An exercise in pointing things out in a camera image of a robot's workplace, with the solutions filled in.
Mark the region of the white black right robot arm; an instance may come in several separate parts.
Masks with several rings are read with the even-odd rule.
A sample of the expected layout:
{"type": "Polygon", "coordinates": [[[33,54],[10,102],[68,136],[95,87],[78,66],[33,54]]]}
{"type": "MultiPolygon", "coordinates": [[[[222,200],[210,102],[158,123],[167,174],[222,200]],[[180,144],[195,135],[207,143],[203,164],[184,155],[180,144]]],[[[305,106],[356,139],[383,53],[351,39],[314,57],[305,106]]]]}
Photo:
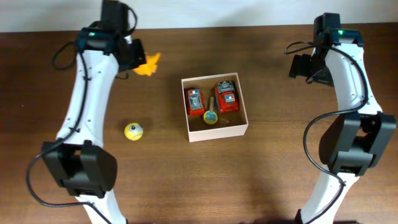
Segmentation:
{"type": "Polygon", "coordinates": [[[297,223],[333,223],[345,195],[364,173],[375,167],[394,131],[396,120],[384,114],[369,84],[364,49],[357,30],[316,29],[305,48],[310,55],[295,55],[290,77],[305,76],[307,83],[332,85],[338,111],[317,116],[308,123],[303,138],[317,121],[335,116],[319,143],[317,163],[321,174],[307,203],[298,210],[297,223]]]}

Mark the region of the red toy fire truck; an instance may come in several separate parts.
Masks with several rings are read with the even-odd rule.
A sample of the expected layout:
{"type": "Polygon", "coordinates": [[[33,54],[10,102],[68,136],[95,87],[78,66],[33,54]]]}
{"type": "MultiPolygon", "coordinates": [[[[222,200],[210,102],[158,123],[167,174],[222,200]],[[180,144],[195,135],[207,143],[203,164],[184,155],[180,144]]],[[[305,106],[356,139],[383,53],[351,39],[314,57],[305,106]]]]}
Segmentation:
{"type": "Polygon", "coordinates": [[[218,82],[215,87],[216,109],[220,114],[239,111],[238,97],[233,81],[218,82]]]}

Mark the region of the red toy truck grey front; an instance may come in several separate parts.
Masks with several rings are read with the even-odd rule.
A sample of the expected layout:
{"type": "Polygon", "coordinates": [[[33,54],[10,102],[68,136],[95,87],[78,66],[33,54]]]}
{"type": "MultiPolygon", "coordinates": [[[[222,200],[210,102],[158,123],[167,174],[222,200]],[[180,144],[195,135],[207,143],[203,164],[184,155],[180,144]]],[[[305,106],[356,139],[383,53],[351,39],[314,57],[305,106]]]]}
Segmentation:
{"type": "Polygon", "coordinates": [[[203,93],[200,89],[189,89],[185,91],[185,102],[189,116],[201,116],[205,113],[203,93]]]}

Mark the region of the yellow minion ball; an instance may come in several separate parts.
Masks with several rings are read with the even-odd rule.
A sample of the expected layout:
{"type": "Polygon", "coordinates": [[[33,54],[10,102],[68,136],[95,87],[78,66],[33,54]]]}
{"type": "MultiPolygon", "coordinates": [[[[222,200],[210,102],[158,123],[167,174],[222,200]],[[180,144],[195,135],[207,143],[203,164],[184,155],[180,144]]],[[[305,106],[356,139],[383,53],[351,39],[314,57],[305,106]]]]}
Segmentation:
{"type": "Polygon", "coordinates": [[[140,138],[144,134],[144,129],[139,123],[129,123],[125,128],[124,128],[124,135],[128,140],[131,141],[137,141],[140,140],[140,138]]]}

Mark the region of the wooden rattle drum toy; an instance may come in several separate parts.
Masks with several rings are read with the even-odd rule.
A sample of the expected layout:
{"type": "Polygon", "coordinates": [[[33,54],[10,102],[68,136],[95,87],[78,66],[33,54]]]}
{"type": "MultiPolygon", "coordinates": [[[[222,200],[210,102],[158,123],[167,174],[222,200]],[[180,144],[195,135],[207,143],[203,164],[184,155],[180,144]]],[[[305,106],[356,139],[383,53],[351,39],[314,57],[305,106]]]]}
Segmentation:
{"type": "Polygon", "coordinates": [[[208,110],[203,115],[203,121],[207,125],[229,124],[231,121],[225,118],[219,118],[215,111],[215,97],[211,96],[208,110]]]}

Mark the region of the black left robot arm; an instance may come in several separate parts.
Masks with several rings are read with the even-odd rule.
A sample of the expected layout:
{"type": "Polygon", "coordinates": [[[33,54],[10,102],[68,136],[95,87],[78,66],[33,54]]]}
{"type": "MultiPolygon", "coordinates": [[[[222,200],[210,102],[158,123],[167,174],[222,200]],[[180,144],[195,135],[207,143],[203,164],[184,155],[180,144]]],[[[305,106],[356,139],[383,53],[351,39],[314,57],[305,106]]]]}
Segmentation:
{"type": "Polygon", "coordinates": [[[144,48],[140,39],[93,28],[83,28],[72,44],[72,97],[56,140],[43,143],[41,157],[92,223],[127,223],[114,193],[117,160],[103,148],[103,127],[113,81],[119,72],[146,63],[144,48]]]}

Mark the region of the pink cardboard box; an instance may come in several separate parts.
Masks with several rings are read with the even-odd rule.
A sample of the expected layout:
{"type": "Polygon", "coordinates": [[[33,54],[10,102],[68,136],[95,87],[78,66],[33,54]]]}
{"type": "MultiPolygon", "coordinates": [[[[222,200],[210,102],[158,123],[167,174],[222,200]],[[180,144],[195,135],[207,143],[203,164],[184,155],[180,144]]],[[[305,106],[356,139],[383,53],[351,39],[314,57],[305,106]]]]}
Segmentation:
{"type": "Polygon", "coordinates": [[[182,91],[200,89],[204,96],[204,104],[208,106],[210,98],[215,96],[216,84],[223,81],[232,81],[234,83],[239,111],[220,114],[217,123],[212,125],[206,124],[201,116],[190,116],[187,114],[188,111],[185,111],[188,140],[190,142],[229,138],[245,134],[249,122],[237,73],[184,78],[181,80],[181,86],[182,91]]]}

